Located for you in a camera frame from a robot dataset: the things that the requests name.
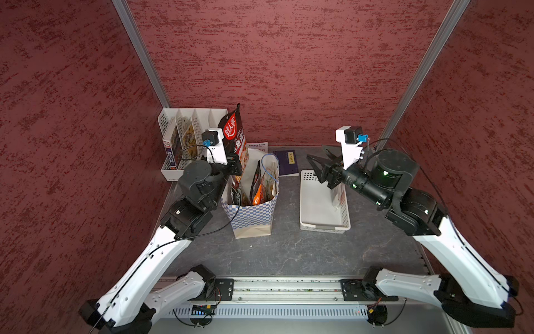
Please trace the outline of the black red condiment packet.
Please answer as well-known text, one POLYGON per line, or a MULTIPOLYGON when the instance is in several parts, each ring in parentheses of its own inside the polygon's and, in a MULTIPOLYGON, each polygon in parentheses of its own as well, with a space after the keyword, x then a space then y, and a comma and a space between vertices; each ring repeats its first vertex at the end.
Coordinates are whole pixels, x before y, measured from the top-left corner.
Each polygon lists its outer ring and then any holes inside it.
POLYGON ((249 160, 249 153, 241 120, 240 104, 237 104, 234 111, 229 112, 221 118, 218 127, 223 131, 225 152, 235 153, 244 170, 249 160))

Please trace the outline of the orange condiment packet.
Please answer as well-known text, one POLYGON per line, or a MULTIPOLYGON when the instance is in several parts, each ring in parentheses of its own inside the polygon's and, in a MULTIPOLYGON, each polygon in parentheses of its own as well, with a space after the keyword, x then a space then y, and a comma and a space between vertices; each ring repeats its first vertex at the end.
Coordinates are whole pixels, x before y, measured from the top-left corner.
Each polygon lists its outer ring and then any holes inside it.
POLYGON ((266 190, 261 180, 255 182, 251 189, 251 201, 252 205, 261 205, 266 201, 266 190))

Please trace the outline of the white blue checkered paper bag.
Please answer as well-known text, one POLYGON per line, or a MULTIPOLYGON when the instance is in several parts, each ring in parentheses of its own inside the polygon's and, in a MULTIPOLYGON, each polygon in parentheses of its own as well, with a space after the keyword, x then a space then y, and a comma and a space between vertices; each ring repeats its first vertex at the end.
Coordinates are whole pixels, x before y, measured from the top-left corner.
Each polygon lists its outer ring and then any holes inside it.
POLYGON ((226 186, 221 204, 236 239, 269 236, 279 195, 280 163, 274 154, 249 149, 240 180, 226 186))

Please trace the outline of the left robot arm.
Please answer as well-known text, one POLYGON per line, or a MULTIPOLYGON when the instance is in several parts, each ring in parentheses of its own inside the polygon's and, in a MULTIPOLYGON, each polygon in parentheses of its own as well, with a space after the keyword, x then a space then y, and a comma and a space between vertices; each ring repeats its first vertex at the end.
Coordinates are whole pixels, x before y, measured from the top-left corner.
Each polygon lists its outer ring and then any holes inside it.
POLYGON ((203 265, 155 289, 162 275, 213 217, 230 176, 242 166, 234 154, 226 164, 198 160, 179 178, 183 196, 170 206, 154 236, 126 274, 102 297, 86 301, 79 314, 100 333, 148 333, 175 307, 214 293, 215 274, 203 265))

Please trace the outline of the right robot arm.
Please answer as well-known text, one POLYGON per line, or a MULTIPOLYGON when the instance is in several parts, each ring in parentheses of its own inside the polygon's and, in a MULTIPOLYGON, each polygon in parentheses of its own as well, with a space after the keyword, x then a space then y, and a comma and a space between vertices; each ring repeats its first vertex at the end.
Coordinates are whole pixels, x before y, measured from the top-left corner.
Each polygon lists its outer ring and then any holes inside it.
POLYGON ((372 267, 361 281, 370 299, 403 297, 441 308, 471 328, 512 328, 517 311, 509 300, 520 284, 493 269, 458 232, 446 208, 432 195, 411 186, 419 165, 398 150, 374 153, 371 170, 357 162, 348 168, 341 157, 307 156, 320 183, 348 186, 374 203, 406 235, 429 250, 448 271, 414 275, 372 267))

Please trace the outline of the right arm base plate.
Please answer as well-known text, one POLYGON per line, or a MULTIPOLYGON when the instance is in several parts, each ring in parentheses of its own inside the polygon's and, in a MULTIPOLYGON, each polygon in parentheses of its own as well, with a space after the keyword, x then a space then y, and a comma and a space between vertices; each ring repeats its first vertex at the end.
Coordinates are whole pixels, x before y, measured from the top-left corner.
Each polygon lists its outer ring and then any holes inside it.
POLYGON ((343 300, 376 303, 381 301, 398 301, 397 296, 386 296, 374 284, 356 279, 341 279, 343 300))

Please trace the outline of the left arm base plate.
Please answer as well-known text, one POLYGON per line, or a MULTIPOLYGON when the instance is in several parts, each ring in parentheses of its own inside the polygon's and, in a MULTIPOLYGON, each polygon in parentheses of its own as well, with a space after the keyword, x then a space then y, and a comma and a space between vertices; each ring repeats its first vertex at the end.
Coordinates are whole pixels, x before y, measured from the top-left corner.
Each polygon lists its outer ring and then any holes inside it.
POLYGON ((232 278, 215 278, 208 282, 195 301, 231 301, 235 280, 232 278))

